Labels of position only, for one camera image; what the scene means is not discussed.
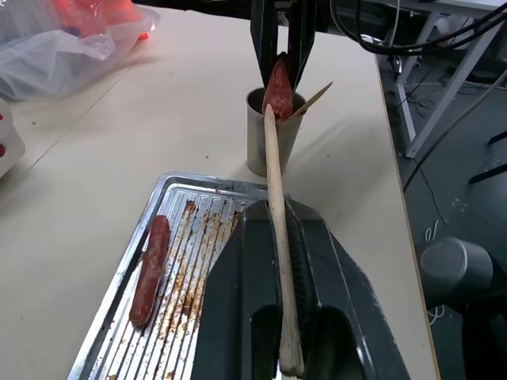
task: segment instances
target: white container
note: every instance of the white container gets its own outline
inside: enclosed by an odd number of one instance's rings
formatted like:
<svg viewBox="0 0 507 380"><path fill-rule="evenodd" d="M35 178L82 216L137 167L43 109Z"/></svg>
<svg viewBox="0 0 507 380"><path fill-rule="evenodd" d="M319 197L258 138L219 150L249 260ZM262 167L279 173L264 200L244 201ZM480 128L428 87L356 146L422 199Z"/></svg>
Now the white container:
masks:
<svg viewBox="0 0 507 380"><path fill-rule="evenodd" d="M0 177L25 154L25 144L14 129L13 113L0 99Z"/></svg>

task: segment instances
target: sausage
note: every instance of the sausage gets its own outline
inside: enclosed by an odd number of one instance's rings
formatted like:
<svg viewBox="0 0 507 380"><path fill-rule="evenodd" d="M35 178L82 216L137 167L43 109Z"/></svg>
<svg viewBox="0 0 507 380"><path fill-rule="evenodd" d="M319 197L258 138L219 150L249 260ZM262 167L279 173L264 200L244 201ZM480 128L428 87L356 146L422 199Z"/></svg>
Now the sausage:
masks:
<svg viewBox="0 0 507 380"><path fill-rule="evenodd" d="M167 257L169 242L169 221L163 215L153 219L148 240L148 248L143 258L141 274L134 293L134 300L128 315L133 325L144 326L150 319L157 288Z"/></svg>
<svg viewBox="0 0 507 380"><path fill-rule="evenodd" d="M276 57L275 66L269 77L268 87L262 101L262 113L266 105L270 104L275 113L275 121L284 121L292 115L292 92L291 81L288 77L287 54L281 53Z"/></svg>

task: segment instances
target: baking tray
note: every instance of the baking tray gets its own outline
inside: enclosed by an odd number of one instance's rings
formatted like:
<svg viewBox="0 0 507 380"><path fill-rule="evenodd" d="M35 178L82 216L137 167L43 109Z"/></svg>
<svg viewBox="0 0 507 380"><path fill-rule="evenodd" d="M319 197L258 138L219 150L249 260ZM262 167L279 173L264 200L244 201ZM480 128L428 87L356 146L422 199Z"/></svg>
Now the baking tray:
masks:
<svg viewBox="0 0 507 380"><path fill-rule="evenodd" d="M190 379L208 273L243 209L267 198L259 184L160 177L67 380ZM169 219L170 247L153 313L140 329L128 312L155 215Z"/></svg>

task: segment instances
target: black cable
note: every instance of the black cable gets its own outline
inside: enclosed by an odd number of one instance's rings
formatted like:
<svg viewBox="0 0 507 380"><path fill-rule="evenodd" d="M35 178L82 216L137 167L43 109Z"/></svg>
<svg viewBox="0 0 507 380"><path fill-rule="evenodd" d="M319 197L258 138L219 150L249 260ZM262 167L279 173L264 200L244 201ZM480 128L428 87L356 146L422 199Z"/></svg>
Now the black cable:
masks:
<svg viewBox="0 0 507 380"><path fill-rule="evenodd" d="M463 28L465 26L465 24L468 22L469 20L469 17L467 17L467 19L465 20L465 22L461 25L461 28ZM456 41L456 37L454 37L451 41L451 44L454 43L454 41ZM431 74L431 72L435 69L436 66L432 66L428 72L426 72L426 74L424 74L424 76L422 77L422 79L419 81L419 83L415 86L415 88L408 94L405 96L405 99L396 106L396 109L398 109L403 103L405 103L406 101L408 101L410 99L410 97L412 95L414 95L415 91L421 86L422 82L425 81L425 79Z"/></svg>
<svg viewBox="0 0 507 380"><path fill-rule="evenodd" d="M491 21L487 26L481 28L478 32L476 32L474 35L469 36L468 38L464 38L458 43L448 45L446 47L440 47L438 49L429 49L424 51L404 51L403 53L400 53L399 51L391 51L387 53L387 51L391 50L392 47L384 47L386 51L384 50L377 50L379 47L378 45L375 46L375 48L370 48L365 41L361 38L360 35L360 15L361 15L361 2L362 0L356 0L356 41L357 43L366 51L370 51L373 54L398 54L398 55L430 55L430 54L440 54L444 51L451 51L454 50L460 46L463 46L464 44L468 44L472 40L475 40L477 37L481 36L482 34L488 32L492 28L494 28L496 25L502 23L503 21L507 20L507 13L502 14L500 17L495 19L494 21Z"/></svg>
<svg viewBox="0 0 507 380"><path fill-rule="evenodd" d="M419 165L419 163L416 161L415 158L414 158L414 162L416 163L416 165ZM435 195L435 192L433 191L433 188L431 187L431 184L429 183L428 177L426 176L425 172L422 169L421 169L421 175L422 175L422 179L428 185L429 192L431 193L431 197L433 198L433 203L435 204L436 212L438 212L438 215L442 219L442 222L444 222L445 224L449 224L448 220L444 217L444 213L440 209L438 202L436 201L436 195Z"/></svg>
<svg viewBox="0 0 507 380"><path fill-rule="evenodd" d="M406 101L409 100L409 98L414 95L415 91L422 85L422 82L425 81L425 79L428 77L428 75L431 74L431 72L433 71L433 69L435 68L436 66L432 66L427 72L426 74L424 74L424 76L422 77L422 79L419 81L419 83L415 86L415 88L410 91L410 93L408 95L405 96L405 99L403 101L400 102L400 104L398 104L396 106L396 109L400 108L400 106L405 103Z"/></svg>
<svg viewBox="0 0 507 380"><path fill-rule="evenodd" d="M507 3L505 3L504 5L498 7L496 10L494 10L493 12L491 12L490 14L486 15L484 18L482 18L481 20L479 21L476 21L475 23L473 23L472 25L469 25L467 26L466 28L462 28L460 29L459 31L457 32L454 32L454 33L450 33L449 35L447 36L444 36L444 37L441 37L437 40L434 40L434 41L430 41L430 42L427 42L427 43L424 43L424 44L417 44L417 45L409 45L409 46L405 46L405 47L384 47L384 46L379 46L379 45L375 45L375 44L371 44L371 43L367 43L365 41L362 40L362 38L360 38L360 32L359 33L356 33L356 35L354 36L340 21L338 15L337 15L337 12L336 12L336 4L335 4L336 0L330 0L330 7L331 7L331 17L333 18L333 21L334 23L337 25L337 27L349 38L355 40L356 42L358 42L365 50L367 51L370 51L371 53L374 53L374 54L388 54L388 55L394 55L394 54L398 54L398 53L404 53L406 52L405 55L420 55L421 52L418 51L418 52L415 52L415 51L406 51L406 50L410 50L410 49L414 49L414 48L424 48L426 46L432 46L434 44L438 44L439 42L444 42L446 40L449 40L451 39L452 37L456 38L457 36L465 33L465 32L468 32L469 30L471 30L472 28L474 27L477 27L479 25L482 25L485 23L485 21L489 20L490 18L496 16L498 13L500 13L502 10L504 9L507 9ZM507 17L507 14L502 14L500 18L500 20L496 20L497 22L494 23L494 25L488 25L487 29L485 30L482 30L481 33L479 33L478 35L473 35L473 38L467 40L466 43L470 42L470 40L473 40L474 38L477 38L478 36L484 34L485 32L487 32L488 30L490 30L491 28L493 28L494 26L496 26L497 24L499 24L500 22L502 22L505 17ZM360 0L356 2L356 29L357 29L357 20L360 20ZM460 43L460 45L452 45L452 46L447 46L447 47L441 47L439 49L435 49L435 51L430 51L431 53L433 54L436 54L437 52L440 52L442 50L444 51L449 51L449 50L453 50L459 46L463 46L463 42Z"/></svg>
<svg viewBox="0 0 507 380"><path fill-rule="evenodd" d="M353 40L356 40L356 36L354 36L352 34L352 32L350 32L343 25L343 23L341 23L341 21L339 19L339 16L337 15L337 11L336 11L336 0L330 0L330 7L331 7L331 10L330 10L330 12L331 12L331 18L333 19L333 21L337 25L337 27L348 38L352 38ZM428 47L428 46L435 46L435 45L438 45L439 43L442 43L442 42L445 42L447 40L450 40L453 37L454 37L454 39L456 39L457 36L460 36L460 35L462 35L462 34L464 34L466 32L469 32L469 31L471 31L473 29L478 28L479 26L482 26L483 24L485 24L486 21L488 21L489 19L497 16L498 14L502 13L506 9L507 9L507 2L505 4L499 6L495 10L493 10L491 13L488 13L485 17L483 17L483 18L477 20L476 22L468 25L467 27L461 28L460 30L457 30L456 32L449 33L446 36L437 38L437 39L435 39L433 41L425 42L423 44L406 45L406 46L403 46L403 47L383 47L383 46L379 46L379 45L375 45L375 44L371 44L371 45L374 48L390 50L390 51L392 51L393 54L395 53L395 51L397 51L397 52L403 52L403 51L406 51L406 50L413 50L413 49L425 48L425 47Z"/></svg>
<svg viewBox="0 0 507 380"><path fill-rule="evenodd" d="M466 28L462 28L459 31L450 33L444 37L441 37L439 39L429 41L424 44L415 44L415 45L408 45L404 47L385 47L385 46L379 46L375 45L366 41L363 41L363 39L360 36L360 16L361 16L361 0L356 0L356 33L355 35L352 34L341 22L339 16L337 15L336 10L336 0L330 0L330 12L331 17L336 24L336 26L348 37L352 40L355 40L364 50L369 51L373 54L379 54L379 55L434 55L434 54L440 54L443 51L451 51L454 50L460 46L463 46L464 44L469 43L470 41L474 40L475 38L481 36L482 34L488 32L492 28L494 28L496 25L500 24L501 22L507 20L507 13L502 14L500 17L498 17L496 20L491 21L487 26L484 28L481 28L478 32L476 32L474 35L469 36L468 38L465 38L464 40L460 41L456 44L450 44L446 47L439 47L437 49L430 49L430 50L424 50L424 51L411 51L416 48L426 48L428 46L434 46L436 44L439 44L440 42L444 42L447 40L450 40L451 38L456 38L457 36L460 36L464 34L465 32L468 32L474 28L479 27L480 25L484 25L489 19L497 16L503 10L507 10L507 3L503 4L502 6L499 6L496 8L496 10L492 11L482 19L476 21L475 23L472 23L471 25L468 25Z"/></svg>
<svg viewBox="0 0 507 380"><path fill-rule="evenodd" d="M504 71L504 73L500 76L500 78L498 78L497 81L493 85L491 85L491 87L483 95L479 97L479 99L477 99L470 107L461 112L461 114L447 126L444 133L442 133L442 135L440 135L438 139L436 139L433 145L431 145L431 147L422 156L421 160L416 164L414 171L410 174L408 180L406 180L406 183L403 185L403 192L405 192L408 189L417 171L421 168L422 164L425 163L429 155L436 149L436 147L439 146L442 140L444 140L445 136L447 136L459 124L461 120L467 117L470 112L472 112L478 105L480 105L490 95L490 93L494 89L496 89L506 78L507 78L507 70Z"/></svg>

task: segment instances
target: grilled sausage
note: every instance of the grilled sausage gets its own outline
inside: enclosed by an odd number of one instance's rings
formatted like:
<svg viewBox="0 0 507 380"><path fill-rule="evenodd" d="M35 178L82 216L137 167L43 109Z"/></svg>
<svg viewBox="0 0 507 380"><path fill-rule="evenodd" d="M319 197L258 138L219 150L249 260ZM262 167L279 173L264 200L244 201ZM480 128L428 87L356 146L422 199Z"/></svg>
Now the grilled sausage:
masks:
<svg viewBox="0 0 507 380"><path fill-rule="evenodd" d="M169 235L170 228L167 218L163 215L155 216L150 230L148 248L143 258L141 274L135 289L134 300L128 315L134 325L144 326L150 319L157 295L158 283L164 272Z"/></svg>

